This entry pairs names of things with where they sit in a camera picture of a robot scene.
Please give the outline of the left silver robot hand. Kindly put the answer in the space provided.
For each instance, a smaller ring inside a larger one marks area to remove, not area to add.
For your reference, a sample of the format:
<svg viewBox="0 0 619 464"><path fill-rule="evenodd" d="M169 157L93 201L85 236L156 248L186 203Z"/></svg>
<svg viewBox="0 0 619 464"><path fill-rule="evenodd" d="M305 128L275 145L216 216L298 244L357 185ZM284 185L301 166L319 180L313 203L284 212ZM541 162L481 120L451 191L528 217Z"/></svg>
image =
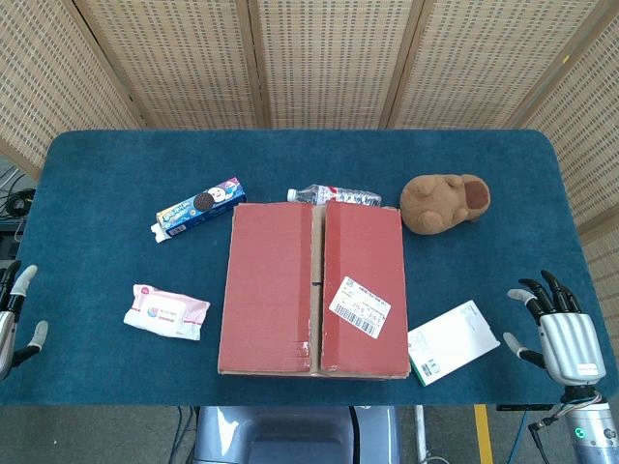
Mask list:
<svg viewBox="0 0 619 464"><path fill-rule="evenodd" d="M47 339L48 322L41 320L29 343L15 349L21 310L28 287L38 271L36 265L30 265L18 275L20 266L21 262L15 260L8 268L1 269L1 380L6 379L14 367L39 354Z"/></svg>

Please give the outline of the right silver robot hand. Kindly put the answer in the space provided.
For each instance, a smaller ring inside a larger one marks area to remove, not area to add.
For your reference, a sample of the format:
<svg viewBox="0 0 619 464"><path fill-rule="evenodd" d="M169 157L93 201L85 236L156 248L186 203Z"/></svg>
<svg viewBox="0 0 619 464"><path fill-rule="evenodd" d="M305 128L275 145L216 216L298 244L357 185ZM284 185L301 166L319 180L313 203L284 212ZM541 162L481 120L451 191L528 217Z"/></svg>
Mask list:
<svg viewBox="0 0 619 464"><path fill-rule="evenodd" d="M522 278L519 283L524 287L507 295L531 314L542 351L525 347L512 333L504 333L503 339L517 358L546 371L557 384L594 386L605 377L606 369L593 321L567 286L546 270L541 275L546 285Z"/></svg>

